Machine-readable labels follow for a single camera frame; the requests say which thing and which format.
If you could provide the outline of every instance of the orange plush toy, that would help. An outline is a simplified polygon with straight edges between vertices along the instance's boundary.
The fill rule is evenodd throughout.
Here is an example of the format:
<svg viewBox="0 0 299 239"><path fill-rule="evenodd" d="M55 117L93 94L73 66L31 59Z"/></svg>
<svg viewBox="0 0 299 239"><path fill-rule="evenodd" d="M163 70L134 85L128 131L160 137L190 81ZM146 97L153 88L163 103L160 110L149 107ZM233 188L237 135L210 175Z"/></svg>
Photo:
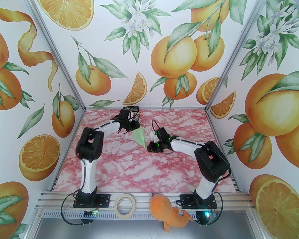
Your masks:
<svg viewBox="0 0 299 239"><path fill-rule="evenodd" d="M184 227L189 220L193 221L185 210L179 213L180 210L177 207L172 207L169 199L162 194L155 194L149 203L149 207L153 217L164 222L164 229L167 232L170 231L171 226Z"/></svg>

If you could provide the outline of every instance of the masking tape roll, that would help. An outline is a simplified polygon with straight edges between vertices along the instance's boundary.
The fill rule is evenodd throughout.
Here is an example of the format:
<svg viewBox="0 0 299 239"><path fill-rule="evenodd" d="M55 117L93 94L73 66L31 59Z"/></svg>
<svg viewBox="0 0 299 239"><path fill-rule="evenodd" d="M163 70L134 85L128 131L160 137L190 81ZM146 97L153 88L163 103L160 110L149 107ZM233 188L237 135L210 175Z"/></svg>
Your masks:
<svg viewBox="0 0 299 239"><path fill-rule="evenodd" d="M132 203L131 211L130 211L129 213L127 213L127 214L122 214L122 213L120 213L120 212L119 212L119 208L118 208L120 202L121 202L124 198L129 199L129 200L131 201L131 203ZM133 198L133 196L130 195L130 194L124 193L124 194L120 195L120 196L116 199L116 201L115 201L115 203L114 203L114 212L115 212L116 216L117 216L118 218L120 218L120 219L129 219L129 218L133 215L133 213L135 212L135 210L136 210L136 202L135 202L135 199Z"/></svg>

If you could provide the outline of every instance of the pink marble surface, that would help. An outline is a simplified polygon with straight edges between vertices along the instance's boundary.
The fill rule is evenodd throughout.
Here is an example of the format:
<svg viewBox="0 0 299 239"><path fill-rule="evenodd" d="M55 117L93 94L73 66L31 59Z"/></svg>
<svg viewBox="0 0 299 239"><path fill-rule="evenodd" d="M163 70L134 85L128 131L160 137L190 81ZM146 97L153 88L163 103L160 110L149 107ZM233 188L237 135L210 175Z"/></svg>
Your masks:
<svg viewBox="0 0 299 239"><path fill-rule="evenodd" d="M81 165L75 147L85 127L95 128L119 113L118 109L88 109L81 122L54 191L73 192L80 187ZM141 125L150 142L155 119L170 135L195 142L215 141L203 109L141 109ZM149 153L132 140L132 133L111 134L104 139L97 162L96 183L101 192L190 192L202 175L195 158L183 153ZM231 178L222 180L218 192L235 192Z"/></svg>

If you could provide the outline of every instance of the orange peel illustration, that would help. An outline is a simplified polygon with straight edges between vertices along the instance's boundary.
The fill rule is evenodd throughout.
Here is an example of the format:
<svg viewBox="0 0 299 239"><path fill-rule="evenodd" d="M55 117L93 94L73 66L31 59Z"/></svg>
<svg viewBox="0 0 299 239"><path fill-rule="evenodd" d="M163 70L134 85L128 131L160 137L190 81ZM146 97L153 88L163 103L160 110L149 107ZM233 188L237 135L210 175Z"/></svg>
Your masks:
<svg viewBox="0 0 299 239"><path fill-rule="evenodd" d="M0 19L6 22L30 23L29 30L25 32L18 41L18 52L22 62L26 66L36 66L37 64L43 63L46 60L52 60L51 74L48 77L48 87L49 90L52 92L53 90L51 84L53 81L53 77L57 72L58 66L50 52L42 50L37 52L30 52L33 40L37 35L37 29L32 18L26 13L0 8Z"/></svg>

